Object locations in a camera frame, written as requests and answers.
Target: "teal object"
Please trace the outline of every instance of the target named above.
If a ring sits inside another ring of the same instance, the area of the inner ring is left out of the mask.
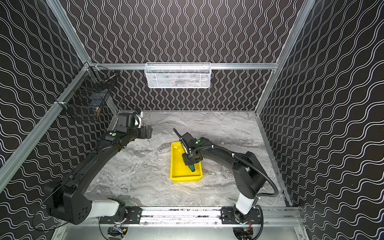
[[[195,171],[195,165],[194,165],[194,164],[192,164],[192,165],[189,165],[188,167],[189,167],[189,169],[190,169],[192,172],[194,172],[194,171]]]

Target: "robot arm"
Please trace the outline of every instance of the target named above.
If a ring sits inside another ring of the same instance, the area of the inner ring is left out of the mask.
[[[72,224],[80,224],[87,218],[108,216],[115,223],[126,218],[125,203],[118,200],[90,201],[84,196],[87,187],[102,167],[127,144],[136,138],[149,139],[151,126],[140,126],[136,114],[120,113],[113,131],[107,131],[97,143],[96,148],[59,183],[45,186],[47,211],[50,216],[57,217]],[[236,186],[240,191],[239,199],[234,207],[235,221],[247,221],[255,198],[259,196],[277,196],[276,185],[267,176],[263,167],[252,152],[240,154],[217,146],[207,138],[199,140],[189,133],[176,134],[185,149],[183,160],[185,165],[194,171],[194,164],[208,158],[227,167],[233,172]],[[273,194],[258,191],[268,181],[275,192]]]
[[[125,218],[125,204],[114,200],[90,201],[83,194],[102,167],[127,144],[136,138],[151,138],[152,127],[135,125],[136,114],[120,113],[115,130],[101,136],[96,148],[59,183],[45,185],[48,214],[79,224],[86,218],[115,216]]]
[[[244,222],[248,218],[252,205],[257,202],[257,198],[260,196],[278,196],[276,185],[268,177],[252,152],[246,152],[246,154],[232,152],[215,145],[205,137],[197,140],[188,132],[181,136],[176,129],[173,130],[180,138],[180,142],[185,150],[185,153],[182,155],[184,164],[189,166],[192,172],[195,171],[194,164],[200,162],[203,158],[220,163],[233,172],[236,186],[240,191],[239,199],[234,207],[234,217],[238,222]],[[266,181],[271,184],[274,193],[258,194]]]

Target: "black wire basket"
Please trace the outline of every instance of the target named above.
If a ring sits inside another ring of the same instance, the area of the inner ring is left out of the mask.
[[[97,121],[115,84],[116,73],[104,67],[89,68],[61,106],[76,120]]]

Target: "wavy line pattern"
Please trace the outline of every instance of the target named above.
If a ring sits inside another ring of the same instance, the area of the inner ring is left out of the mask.
[[[108,128],[111,116],[108,108],[99,122],[76,122],[64,111],[59,115],[0,194],[0,239],[52,237],[53,231],[41,233],[31,226],[34,212],[45,199],[44,185],[59,181],[86,157]],[[38,211],[34,223],[48,229],[59,220],[48,216],[44,206]]]
[[[262,111],[313,240],[381,239],[384,2],[317,0]]]
[[[28,135],[82,67],[44,0],[0,1],[0,164]],[[44,185],[61,179],[95,147],[108,128],[100,122],[75,122],[61,113],[27,160],[0,193],[0,239],[51,239],[37,232],[31,219],[44,200]],[[35,225],[60,221],[37,212]]]
[[[121,109],[254,110],[271,70],[212,71],[211,87],[149,88],[144,71],[121,71],[111,93]]]
[[[61,0],[92,61],[276,62],[303,0]]]
[[[44,0],[0,1],[0,166],[81,68]]]

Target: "marble surface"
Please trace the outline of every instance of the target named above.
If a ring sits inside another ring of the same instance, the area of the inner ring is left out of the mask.
[[[87,189],[88,199],[107,197],[138,206],[233,206],[239,195],[232,172],[202,161],[203,178],[174,183],[170,179],[170,144],[189,132],[235,152],[253,152],[280,190],[253,112],[147,112],[151,139],[137,139],[103,167]],[[266,182],[260,192],[272,192]],[[283,195],[262,197],[261,206],[285,206]]]

